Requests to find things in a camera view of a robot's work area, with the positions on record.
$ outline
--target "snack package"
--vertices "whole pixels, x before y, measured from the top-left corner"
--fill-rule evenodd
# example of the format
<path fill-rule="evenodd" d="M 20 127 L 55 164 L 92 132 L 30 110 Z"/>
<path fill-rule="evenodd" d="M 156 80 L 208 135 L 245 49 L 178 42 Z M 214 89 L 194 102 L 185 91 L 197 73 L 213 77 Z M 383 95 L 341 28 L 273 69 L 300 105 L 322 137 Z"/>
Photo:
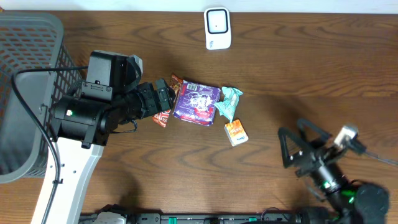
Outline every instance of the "snack package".
<path fill-rule="evenodd" d="M 177 99 L 178 93 L 180 91 L 181 84 L 182 84 L 182 79 L 180 79 L 180 78 L 176 77 L 174 74 L 172 74 L 172 80 L 170 82 L 170 87 L 174 90 L 176 99 Z M 152 120 L 154 120 L 157 124 L 159 124 L 160 126 L 165 128 L 166 124 L 167 124 L 167 120 L 169 119 L 169 116 L 170 116 L 170 112 L 171 112 L 171 110 L 167 110 L 167 111 L 155 114 L 152 117 Z"/>
<path fill-rule="evenodd" d="M 173 114 L 183 121 L 212 125 L 216 113 L 214 104 L 220 99 L 220 93 L 219 88 L 184 80 Z"/>
<path fill-rule="evenodd" d="M 243 129 L 241 121 L 238 119 L 232 123 L 226 124 L 224 129 L 232 146 L 237 146 L 238 144 L 242 144 L 249 140 L 248 135 Z"/>
<path fill-rule="evenodd" d="M 243 92 L 237 88 L 231 87 L 223 87 L 224 101 L 215 103 L 214 105 L 220 111 L 220 115 L 226 116 L 229 119 L 229 122 L 232 123 L 234 119 L 234 114 L 236 110 L 236 106 L 239 102 L 239 96 L 243 94 Z"/>

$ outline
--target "black square outline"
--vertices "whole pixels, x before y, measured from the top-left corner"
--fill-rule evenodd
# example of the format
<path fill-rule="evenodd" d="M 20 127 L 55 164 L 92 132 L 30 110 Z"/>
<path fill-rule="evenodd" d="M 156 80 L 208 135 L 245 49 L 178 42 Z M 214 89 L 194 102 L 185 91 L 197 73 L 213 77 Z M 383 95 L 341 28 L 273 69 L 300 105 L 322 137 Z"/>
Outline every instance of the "black square outline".
<path fill-rule="evenodd" d="M 225 23 L 226 23 L 226 30 L 224 32 L 210 32 L 209 29 L 209 12 L 212 11 L 224 11 L 225 12 Z M 206 18 L 207 18 L 207 31 L 209 34 L 225 34 L 228 32 L 229 27 L 228 27 L 228 13 L 226 12 L 225 9 L 210 9 L 209 11 L 206 12 Z"/>

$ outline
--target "purple snack box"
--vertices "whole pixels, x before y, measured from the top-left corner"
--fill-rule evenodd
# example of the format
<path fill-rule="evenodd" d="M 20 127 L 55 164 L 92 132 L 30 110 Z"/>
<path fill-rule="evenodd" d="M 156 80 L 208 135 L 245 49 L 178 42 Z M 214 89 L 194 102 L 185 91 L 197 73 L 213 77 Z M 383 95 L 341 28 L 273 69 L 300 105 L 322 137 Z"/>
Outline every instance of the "purple snack box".
<path fill-rule="evenodd" d="M 183 121 L 210 126 L 213 124 L 221 90 L 183 81 L 173 115 Z"/>

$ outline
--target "barcode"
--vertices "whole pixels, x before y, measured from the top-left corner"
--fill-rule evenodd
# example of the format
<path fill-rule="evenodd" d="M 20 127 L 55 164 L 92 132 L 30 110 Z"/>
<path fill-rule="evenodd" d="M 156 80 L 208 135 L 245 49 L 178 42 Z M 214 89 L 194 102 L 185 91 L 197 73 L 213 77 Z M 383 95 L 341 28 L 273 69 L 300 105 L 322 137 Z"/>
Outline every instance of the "barcode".
<path fill-rule="evenodd" d="M 198 88 L 198 87 L 197 87 L 196 85 L 192 85 L 192 84 L 188 84 L 188 85 L 187 85 L 187 89 L 189 89 L 189 90 L 196 91 L 197 88 Z"/>

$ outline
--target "orange packet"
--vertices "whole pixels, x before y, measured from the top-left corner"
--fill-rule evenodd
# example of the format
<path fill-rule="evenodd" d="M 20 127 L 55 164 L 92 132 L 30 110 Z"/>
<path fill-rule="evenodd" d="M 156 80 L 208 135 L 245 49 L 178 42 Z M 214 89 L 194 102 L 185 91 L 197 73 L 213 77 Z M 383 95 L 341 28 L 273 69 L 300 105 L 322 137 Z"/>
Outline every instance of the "orange packet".
<path fill-rule="evenodd" d="M 249 140 L 248 135 L 243 129 L 241 121 L 238 119 L 232 123 L 226 124 L 224 129 L 232 146 L 237 146 L 238 144 L 242 144 Z"/>
<path fill-rule="evenodd" d="M 182 79 L 180 79 L 177 76 L 175 76 L 174 74 L 172 74 L 172 80 L 170 81 L 170 87 L 175 92 L 175 96 L 176 96 L 175 99 L 177 99 L 178 93 L 180 91 L 180 87 L 182 85 L 182 81 L 183 81 Z M 157 123 L 160 126 L 162 126 L 163 128 L 165 128 L 171 111 L 172 110 L 167 110 L 164 112 L 157 113 L 152 117 L 152 120 L 154 120 L 155 123 Z"/>

